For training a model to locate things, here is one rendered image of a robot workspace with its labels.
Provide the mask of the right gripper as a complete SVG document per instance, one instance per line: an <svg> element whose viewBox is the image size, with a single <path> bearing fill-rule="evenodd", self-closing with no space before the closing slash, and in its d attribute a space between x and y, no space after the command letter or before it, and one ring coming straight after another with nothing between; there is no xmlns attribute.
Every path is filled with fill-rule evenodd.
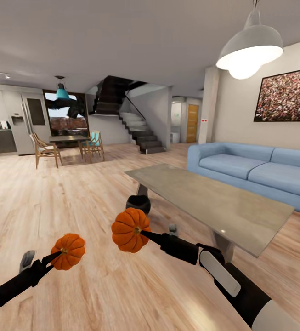
<svg viewBox="0 0 300 331"><path fill-rule="evenodd" d="M187 248L187 241L170 236L168 233L157 234L148 231L141 231L141 234L148 237L150 240L160 244L160 249L165 251L167 254L183 260Z"/></svg>

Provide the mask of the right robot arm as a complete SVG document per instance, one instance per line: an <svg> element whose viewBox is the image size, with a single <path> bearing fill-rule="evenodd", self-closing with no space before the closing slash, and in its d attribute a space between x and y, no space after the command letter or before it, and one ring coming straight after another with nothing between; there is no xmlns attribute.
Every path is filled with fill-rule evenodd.
<svg viewBox="0 0 300 331"><path fill-rule="evenodd" d="M178 238L176 224L169 225L169 233L141 234L160 244L167 254L196 265L199 247L200 265L214 278L215 285L249 325L252 331L300 331L300 323L266 295L231 262L225 263L221 251L201 243L192 244Z"/></svg>

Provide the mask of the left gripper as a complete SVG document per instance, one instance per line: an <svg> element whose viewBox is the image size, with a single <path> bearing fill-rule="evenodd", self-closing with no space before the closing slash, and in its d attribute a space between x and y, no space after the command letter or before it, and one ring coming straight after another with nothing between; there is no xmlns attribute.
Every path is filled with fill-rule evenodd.
<svg viewBox="0 0 300 331"><path fill-rule="evenodd" d="M39 259L34 261L30 268L24 270L23 272L12 278L13 282L17 287L17 296L29 287L37 286L40 279L45 276L52 268L54 268L53 265L49 267L46 266L60 254L62 254L62 252L58 251L54 254L50 254L44 257L42 259L42 262Z"/></svg>

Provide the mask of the cauldron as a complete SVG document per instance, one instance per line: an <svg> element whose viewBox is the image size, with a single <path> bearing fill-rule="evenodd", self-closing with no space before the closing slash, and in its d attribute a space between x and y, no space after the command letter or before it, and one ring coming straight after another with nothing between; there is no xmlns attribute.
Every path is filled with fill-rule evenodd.
<svg viewBox="0 0 300 331"><path fill-rule="evenodd" d="M126 209L133 207L145 212L146 215L150 212L151 204L149 198L143 195L131 195L126 202Z"/></svg>

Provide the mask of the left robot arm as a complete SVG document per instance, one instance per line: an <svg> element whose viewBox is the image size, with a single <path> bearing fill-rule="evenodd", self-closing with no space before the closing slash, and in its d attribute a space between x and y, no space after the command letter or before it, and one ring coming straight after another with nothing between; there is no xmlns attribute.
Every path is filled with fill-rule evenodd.
<svg viewBox="0 0 300 331"><path fill-rule="evenodd" d="M60 254L62 254L61 251L50 254L44 257L42 262L38 259L31 265L35 256L35 250L24 253L20 263L19 274L0 286L0 307L3 307L8 301L18 296L29 287L37 286L40 279L54 268L53 265L49 267L46 266Z"/></svg>

